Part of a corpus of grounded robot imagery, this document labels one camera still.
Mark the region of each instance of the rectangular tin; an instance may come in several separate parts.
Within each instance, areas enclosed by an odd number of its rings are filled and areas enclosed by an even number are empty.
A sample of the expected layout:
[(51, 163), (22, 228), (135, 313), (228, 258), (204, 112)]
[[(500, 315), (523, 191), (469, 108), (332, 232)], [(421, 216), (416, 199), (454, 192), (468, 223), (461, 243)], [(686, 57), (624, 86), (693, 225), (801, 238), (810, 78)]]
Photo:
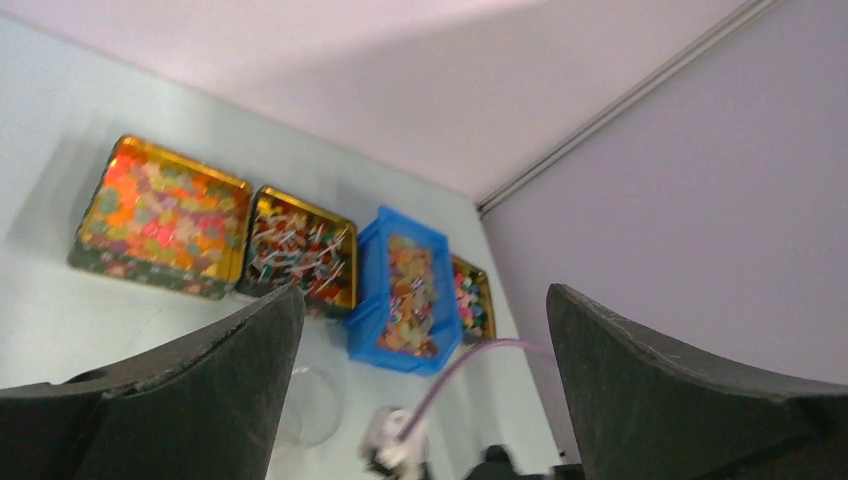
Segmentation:
[(220, 299), (241, 275), (250, 196), (244, 180), (140, 138), (121, 137), (68, 262)]
[[(285, 241), (285, 252), (276, 248), (281, 236), (273, 237), (267, 234), (270, 222), (277, 219), (297, 216), (304, 220), (301, 228), (294, 228), (296, 233)], [(250, 229), (247, 248), (245, 249), (244, 273), (236, 286), (236, 291), (252, 297), (261, 297), (274, 289), (295, 283), (291, 272), (299, 265), (312, 262), (305, 260), (299, 264), (303, 255), (309, 258), (319, 258), (326, 250), (325, 245), (335, 242), (339, 245), (337, 254), (332, 257), (321, 256), (327, 265), (339, 261), (338, 275), (331, 280), (333, 269), (306, 269), (301, 281), (297, 282), (303, 292), (307, 307), (313, 315), (322, 315), (333, 319), (343, 319), (357, 304), (358, 290), (358, 249), (356, 245), (356, 224), (351, 220), (328, 212), (321, 207), (310, 204), (270, 186), (264, 186), (256, 194), (251, 213)]]
[[(482, 334), (475, 332), (474, 325), (469, 326), (463, 323), (462, 342), (466, 345), (473, 345), (481, 341), (496, 339), (497, 331), (495, 329), (495, 309), (492, 306), (492, 290), (489, 288), (489, 279), (486, 276), (486, 272), (463, 260), (457, 255), (451, 255), (451, 260), (453, 261), (454, 274), (456, 275), (459, 273), (465, 277), (469, 277), (471, 282), (479, 289), (479, 293), (477, 293), (478, 302), (483, 309), (483, 314), (485, 315), (483, 325), (479, 327)], [(457, 302), (459, 301), (460, 289), (458, 287)]]

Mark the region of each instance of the blue container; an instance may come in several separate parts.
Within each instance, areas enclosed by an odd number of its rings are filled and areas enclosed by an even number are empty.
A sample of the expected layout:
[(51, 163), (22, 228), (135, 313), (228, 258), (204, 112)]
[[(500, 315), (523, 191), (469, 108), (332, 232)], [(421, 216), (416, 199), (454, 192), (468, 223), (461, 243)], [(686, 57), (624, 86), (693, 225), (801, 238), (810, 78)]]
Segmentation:
[[(389, 236), (401, 235), (433, 254), (433, 304), (430, 336), (439, 351), (430, 358), (396, 353), (377, 346), (389, 321), (391, 285)], [(359, 233), (359, 295), (361, 302), (344, 321), (347, 350), (352, 360), (404, 373), (432, 375), (442, 370), (462, 340), (462, 322), (453, 285), (448, 238), (409, 217), (380, 206), (377, 219)]]

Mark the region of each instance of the table surface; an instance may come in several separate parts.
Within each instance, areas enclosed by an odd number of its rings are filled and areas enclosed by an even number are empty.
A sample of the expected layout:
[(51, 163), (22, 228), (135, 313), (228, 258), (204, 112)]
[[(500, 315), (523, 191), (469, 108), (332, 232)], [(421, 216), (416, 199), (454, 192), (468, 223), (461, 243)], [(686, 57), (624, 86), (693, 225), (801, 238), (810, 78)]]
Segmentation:
[[(109, 151), (148, 138), (252, 182), (272, 184), (364, 227), (387, 204), (437, 228), (488, 271), (498, 334), (516, 336), (472, 201), (163, 78), (0, 17), (0, 388), (63, 382), (241, 308), (72, 270), (65, 262)], [(307, 319), (298, 360), (335, 375), (345, 400), (325, 444), (289, 451), (269, 478), (370, 479), (356, 448), (381, 406), (414, 407), (434, 378), (351, 362), (339, 325)], [(559, 462), (520, 351), (464, 369), (428, 417), (437, 480), (461, 479), (508, 444), (518, 467)]]

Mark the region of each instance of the purple cable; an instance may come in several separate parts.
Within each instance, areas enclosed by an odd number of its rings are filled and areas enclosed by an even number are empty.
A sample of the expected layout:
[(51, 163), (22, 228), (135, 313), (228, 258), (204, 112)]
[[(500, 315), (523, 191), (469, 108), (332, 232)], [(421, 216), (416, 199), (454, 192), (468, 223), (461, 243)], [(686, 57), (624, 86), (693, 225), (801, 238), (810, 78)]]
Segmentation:
[(457, 361), (455, 361), (451, 366), (448, 367), (447, 370), (436, 380), (436, 383), (430, 387), (430, 391), (427, 392), (427, 395), (424, 397), (424, 400), (421, 401), (421, 404), (418, 405), (418, 408), (415, 410), (415, 414), (412, 415), (412, 418), (409, 420), (409, 423), (403, 427), (403, 430), (398, 434), (397, 440), (399, 443), (405, 442), (409, 435), (412, 434), (412, 431), (415, 430), (415, 426), (418, 425), (418, 422), (424, 417), (424, 414), (427, 413), (427, 410), (433, 404), (433, 401), (436, 400), (436, 397), (442, 393), (442, 390), (445, 388), (445, 385), (448, 381), (453, 377), (456, 372), (459, 371), (460, 368), (463, 367), (469, 360), (472, 358), (481, 355), (489, 350), (498, 347), (519, 347), (524, 349), (527, 352), (537, 353), (539, 355), (549, 357), (553, 361), (556, 361), (556, 357), (553, 352), (536, 345), (535, 343), (525, 342), (523, 340), (519, 340), (517, 338), (500, 338), (498, 340), (492, 340), (490, 342), (481, 343), (471, 350), (465, 352)]

